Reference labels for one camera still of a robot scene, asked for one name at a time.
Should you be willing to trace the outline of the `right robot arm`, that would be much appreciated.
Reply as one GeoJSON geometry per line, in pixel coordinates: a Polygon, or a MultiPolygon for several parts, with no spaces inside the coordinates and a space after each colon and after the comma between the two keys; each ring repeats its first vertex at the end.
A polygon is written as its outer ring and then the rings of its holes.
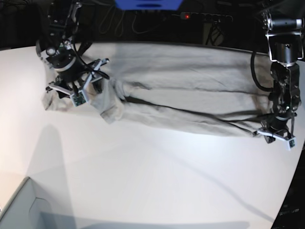
{"type": "Polygon", "coordinates": [[[53,1],[47,15],[47,32],[36,42],[37,56],[55,71],[55,78],[47,84],[46,91],[56,90],[60,98],[80,96],[80,90],[89,83],[100,94],[102,79],[109,78],[100,70],[108,62],[107,58],[86,63],[82,55],[91,43],[82,42],[79,49],[75,46],[81,7],[79,0],[53,1]]]}

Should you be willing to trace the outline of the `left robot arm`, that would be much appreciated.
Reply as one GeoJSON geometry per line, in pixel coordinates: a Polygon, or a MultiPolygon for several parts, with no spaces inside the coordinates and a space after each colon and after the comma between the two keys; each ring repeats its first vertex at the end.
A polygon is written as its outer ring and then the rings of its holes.
{"type": "Polygon", "coordinates": [[[251,74],[255,85],[268,92],[272,102],[270,113],[261,119],[262,127],[254,135],[264,136],[267,143],[280,140],[288,149],[296,145],[294,127],[297,109],[301,105],[299,89],[300,68],[297,62],[304,58],[305,2],[303,0],[263,0],[256,15],[261,17],[268,44],[268,54],[272,62],[271,88],[259,84],[254,59],[251,56],[251,74]]]}

